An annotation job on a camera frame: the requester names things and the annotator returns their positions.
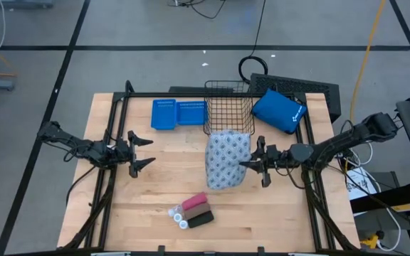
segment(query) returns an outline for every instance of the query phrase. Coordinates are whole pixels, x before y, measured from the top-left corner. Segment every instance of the white bottle cap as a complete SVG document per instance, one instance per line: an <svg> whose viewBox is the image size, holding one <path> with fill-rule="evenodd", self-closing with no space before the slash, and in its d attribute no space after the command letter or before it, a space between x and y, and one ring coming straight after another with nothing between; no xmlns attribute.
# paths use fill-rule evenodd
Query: white bottle cap
<svg viewBox="0 0 410 256"><path fill-rule="evenodd" d="M187 229L188 228L188 222L185 220L182 220L179 222L179 228L181 229Z"/></svg>
<svg viewBox="0 0 410 256"><path fill-rule="evenodd" d="M173 217L175 215L175 211L174 211L174 209L172 208L172 209L169 209L169 216L170 217Z"/></svg>
<svg viewBox="0 0 410 256"><path fill-rule="evenodd" d="M176 213L176 214L174 215L174 220L175 220L176 223L179 223L180 221L183 220L183 216L182 216L181 214L179 214L179 213Z"/></svg>

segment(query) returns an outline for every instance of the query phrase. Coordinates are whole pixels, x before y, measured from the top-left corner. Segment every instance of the white cable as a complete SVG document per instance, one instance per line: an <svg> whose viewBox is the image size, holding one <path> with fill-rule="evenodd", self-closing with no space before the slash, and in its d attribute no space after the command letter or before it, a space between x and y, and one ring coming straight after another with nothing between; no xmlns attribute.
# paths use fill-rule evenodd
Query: white cable
<svg viewBox="0 0 410 256"><path fill-rule="evenodd" d="M6 37L6 14L4 13L4 6L1 0L0 0L0 5L1 5L1 12L3 14L3 36L1 37L1 42L0 42L0 48L1 48L4 42L4 38Z"/></svg>
<svg viewBox="0 0 410 256"><path fill-rule="evenodd" d="M370 177L370 178L376 183L377 190L381 193L381 191L382 191L382 190L381 190L381 186L379 185L379 183L377 183L376 179L375 179L371 174L369 174L369 172L368 172L367 170L365 170L365 169L363 169L363 168L360 168L360 170L363 170L363 171L365 172L365 174L366 174L368 177ZM395 217L393 216L393 214L391 213L391 211L390 211L388 208L386 208L386 210L387 210L387 212L389 213L391 219L395 222L396 226L398 227L398 238L396 239L396 243L395 243L395 245L394 245L392 248L389 248L389 249L383 248L382 245L381 245L381 241L380 241L380 240L377 241L377 247L378 247L379 249L385 251L385 252L391 252L392 250L395 250L396 247L397 247L398 244L399 244L399 240L400 240L400 238L401 238L401 227L399 226L398 222L396 221L396 219L395 219Z"/></svg>
<svg viewBox="0 0 410 256"><path fill-rule="evenodd" d="M353 164L355 166L355 168L357 167L361 167L362 165L368 164L372 159L373 159L373 146L371 145L371 142L367 142L368 146L369 146L369 158L368 160L366 160L364 163L362 163L360 161L359 155L357 153L355 153L355 151L353 149L349 149L355 156L355 159L357 160L357 163L354 163L353 161L349 160L348 158L345 158L348 162L350 162L351 164Z"/></svg>
<svg viewBox="0 0 410 256"><path fill-rule="evenodd" d="M371 159L373 159L373 146L371 145L371 142L367 142L367 144L368 144L369 150L370 150L369 158L368 158L368 160L367 160L366 162L360 163L361 165L368 164L368 163L371 161Z"/></svg>
<svg viewBox="0 0 410 256"><path fill-rule="evenodd" d="M354 149L349 149L349 150L354 154L355 159L357 160L357 164L354 164L354 163L351 163L351 164L354 164L356 168L360 167L362 165L362 162L360 161L359 155L357 155L357 153L355 153Z"/></svg>

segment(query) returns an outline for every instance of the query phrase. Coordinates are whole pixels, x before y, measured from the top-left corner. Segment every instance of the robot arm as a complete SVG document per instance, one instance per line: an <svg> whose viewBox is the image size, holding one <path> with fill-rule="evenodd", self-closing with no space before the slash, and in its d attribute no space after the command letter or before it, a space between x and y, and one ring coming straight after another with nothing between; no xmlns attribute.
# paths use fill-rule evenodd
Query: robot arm
<svg viewBox="0 0 410 256"><path fill-rule="evenodd" d="M293 144L289 150L278 151L276 145L269 145L265 150L265 138L260 136L257 149L251 154L251 161L240 165L249 167L263 175L262 187L271 183L268 169L297 168L304 164L309 169L322 170L333 157L346 149L367 141L385 142L396 136L398 127L388 114L372 114L350 130L338 134L319 144Z"/></svg>
<svg viewBox="0 0 410 256"><path fill-rule="evenodd" d="M153 143L151 140L140 139L133 131L127 133L129 145L121 138L117 138L115 145L106 145L104 141L90 141L79 139L64 132L59 123L46 122L39 130L38 139L42 142L61 143L70 149L70 154L79 159L87 159L92 165L99 168L109 168L115 164L130 162L130 176L138 177L138 172L155 158L137 160L135 146L144 146Z"/></svg>

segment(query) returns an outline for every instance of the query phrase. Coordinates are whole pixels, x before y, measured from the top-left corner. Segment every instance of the blue basket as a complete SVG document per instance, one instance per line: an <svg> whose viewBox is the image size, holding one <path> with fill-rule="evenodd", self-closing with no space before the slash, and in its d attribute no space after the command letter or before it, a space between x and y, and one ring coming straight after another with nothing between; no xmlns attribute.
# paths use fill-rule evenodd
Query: blue basket
<svg viewBox="0 0 410 256"><path fill-rule="evenodd" d="M177 124L198 125L208 119L206 102L177 102Z"/></svg>
<svg viewBox="0 0 410 256"><path fill-rule="evenodd" d="M151 127L158 130L175 129L177 123L176 100L153 100Z"/></svg>

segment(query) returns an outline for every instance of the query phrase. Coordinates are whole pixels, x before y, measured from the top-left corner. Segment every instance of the white logo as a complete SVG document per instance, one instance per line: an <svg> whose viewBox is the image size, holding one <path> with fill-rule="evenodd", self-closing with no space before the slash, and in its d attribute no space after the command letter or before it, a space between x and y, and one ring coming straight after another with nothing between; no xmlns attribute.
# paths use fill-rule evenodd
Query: white logo
<svg viewBox="0 0 410 256"><path fill-rule="evenodd" d="M300 111L302 110L302 108L303 108L303 106L300 106L300 108L299 108L298 111L297 111L297 114L292 117L292 121L293 121L293 122L296 122L296 121L297 121L298 115L300 114Z"/></svg>

